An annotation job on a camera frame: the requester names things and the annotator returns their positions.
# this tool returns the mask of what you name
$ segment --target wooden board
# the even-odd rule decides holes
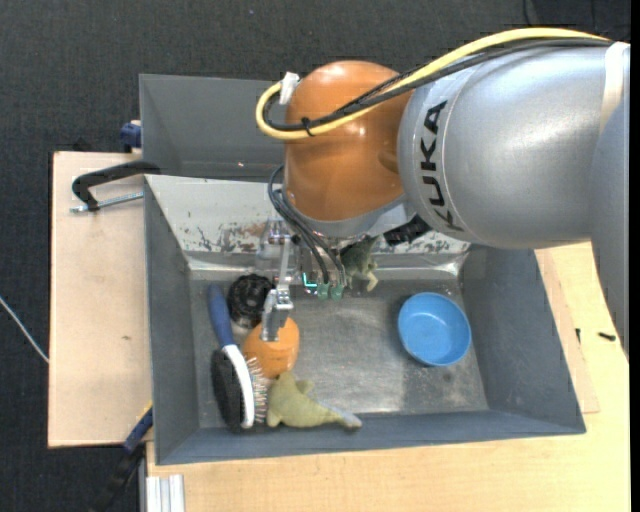
[[[121,443],[151,399],[143,203],[69,212],[76,176],[138,155],[54,155],[49,446]],[[106,199],[141,177],[95,189]]]

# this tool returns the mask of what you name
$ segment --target blue handle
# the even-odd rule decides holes
[[[218,337],[220,347],[235,345],[233,332],[231,331],[231,317],[227,301],[222,293],[222,288],[217,284],[209,285],[207,290],[207,303],[209,306],[209,319],[213,330]]]

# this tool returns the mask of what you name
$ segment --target white cable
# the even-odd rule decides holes
[[[36,349],[36,352],[38,352],[38,354],[40,355],[40,357],[42,359],[44,359],[46,361],[47,364],[49,364],[49,358],[47,357],[47,354],[44,353],[44,351],[40,348],[40,345],[38,345],[36,343],[36,340],[33,339],[33,337],[31,336],[31,334],[29,334],[29,331],[27,331],[27,328],[24,326],[24,324],[20,321],[20,319],[18,318],[18,315],[16,315],[13,310],[9,307],[9,304],[7,304],[5,302],[5,300],[2,298],[2,295],[0,295],[0,304],[2,304],[2,306],[4,307],[4,309],[7,310],[7,313],[9,313],[9,315],[11,316],[11,318],[13,318],[15,320],[15,322],[18,324],[18,327],[20,327],[20,330],[24,333],[24,335],[27,337],[27,339],[29,340],[29,343],[31,343],[31,345],[33,346],[33,348]]]

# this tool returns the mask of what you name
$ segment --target brush bristles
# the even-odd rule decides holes
[[[269,379],[264,376],[262,367],[257,358],[253,357],[247,361],[247,368],[251,374],[251,385],[253,387],[253,400],[255,403],[255,422],[264,423],[267,417],[267,391],[269,390]]]

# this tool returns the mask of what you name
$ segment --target wooden table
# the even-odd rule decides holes
[[[55,155],[52,448],[121,442],[150,398],[142,205],[68,213],[73,176],[130,158]],[[599,407],[585,414],[586,434],[178,466],[156,466],[149,442],[148,474],[183,474],[188,512],[630,510],[629,365],[618,342],[597,334],[615,330],[590,244],[537,256],[583,411]]]

